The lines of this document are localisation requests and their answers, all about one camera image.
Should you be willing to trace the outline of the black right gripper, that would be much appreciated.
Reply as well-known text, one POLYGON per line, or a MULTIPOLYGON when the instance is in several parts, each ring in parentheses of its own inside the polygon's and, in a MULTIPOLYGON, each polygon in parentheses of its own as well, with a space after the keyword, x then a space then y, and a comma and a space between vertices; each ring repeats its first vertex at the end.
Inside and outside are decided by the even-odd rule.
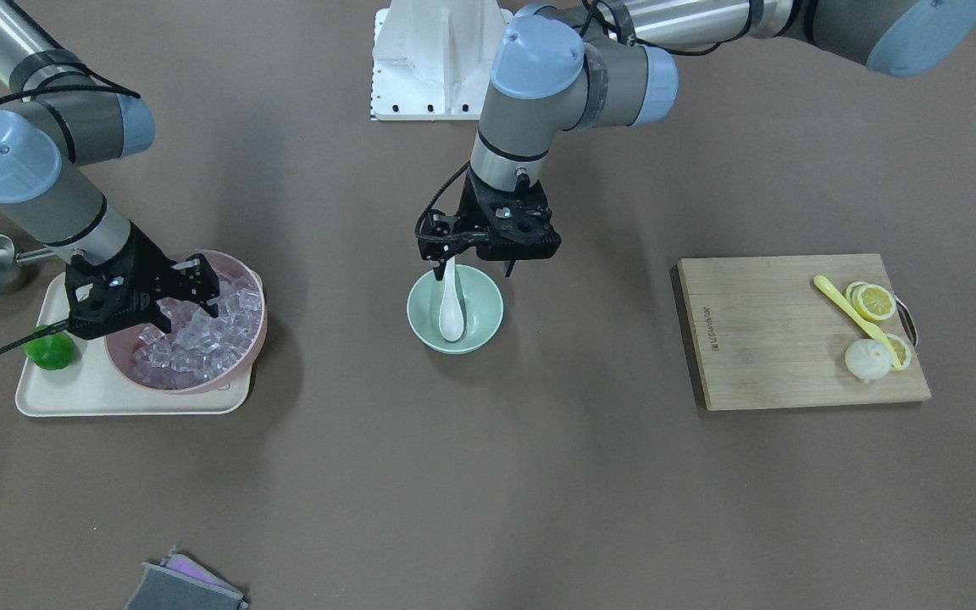
POLYGON ((208 259, 195 253, 182 262, 167 258, 132 225, 123 250, 93 265, 81 250, 70 255, 65 273, 69 317, 65 329, 82 340, 112 335, 139 324, 173 329, 159 301, 194 302, 213 318, 219 316, 219 278, 208 259))

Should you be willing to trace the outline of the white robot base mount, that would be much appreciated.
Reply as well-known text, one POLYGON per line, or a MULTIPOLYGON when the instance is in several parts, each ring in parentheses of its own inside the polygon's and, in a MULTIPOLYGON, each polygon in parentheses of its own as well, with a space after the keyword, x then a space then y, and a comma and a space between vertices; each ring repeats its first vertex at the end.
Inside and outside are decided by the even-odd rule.
POLYGON ((369 116, 477 121, 513 15, 496 1, 391 1, 374 15, 369 116))

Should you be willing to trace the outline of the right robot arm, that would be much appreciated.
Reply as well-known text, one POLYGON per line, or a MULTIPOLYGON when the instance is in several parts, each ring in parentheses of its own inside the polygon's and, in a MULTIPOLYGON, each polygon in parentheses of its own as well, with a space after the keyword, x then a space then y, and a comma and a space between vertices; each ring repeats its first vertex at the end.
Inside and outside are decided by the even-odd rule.
POLYGON ((313 236, 395 244, 404 208, 457 151, 357 126, 355 1, 121 1, 112 42, 158 108, 97 73, 14 1, 0 1, 0 213, 66 263, 63 324, 93 339, 168 329, 163 297, 214 313, 214 260, 176 263, 146 233, 195 231, 299 271, 313 236))

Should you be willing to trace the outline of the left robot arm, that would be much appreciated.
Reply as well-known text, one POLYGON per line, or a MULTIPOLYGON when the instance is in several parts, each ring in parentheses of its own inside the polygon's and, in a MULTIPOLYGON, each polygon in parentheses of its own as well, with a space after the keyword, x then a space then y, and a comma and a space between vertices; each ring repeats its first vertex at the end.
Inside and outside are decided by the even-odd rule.
POLYGON ((892 77, 932 69, 976 23, 976 1, 585 1, 526 5, 496 47, 456 213, 419 215, 438 281, 473 248, 511 271, 561 246, 540 175, 554 136, 640 126, 678 96, 675 59, 745 37, 790 37, 892 77))

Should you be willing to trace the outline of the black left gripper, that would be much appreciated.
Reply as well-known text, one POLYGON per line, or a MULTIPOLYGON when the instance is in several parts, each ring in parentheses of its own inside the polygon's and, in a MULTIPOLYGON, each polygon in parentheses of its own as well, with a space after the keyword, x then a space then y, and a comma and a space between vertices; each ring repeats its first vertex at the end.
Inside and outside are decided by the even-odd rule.
POLYGON ((437 191, 417 221, 417 243, 422 259, 433 263, 434 281, 443 281, 449 260, 475 248, 477 258, 504 260, 503 277, 510 278, 516 260, 553 258, 562 237, 552 224, 552 211, 542 184, 519 179, 518 190, 500 191, 464 169, 458 210, 446 215, 434 208, 437 191))

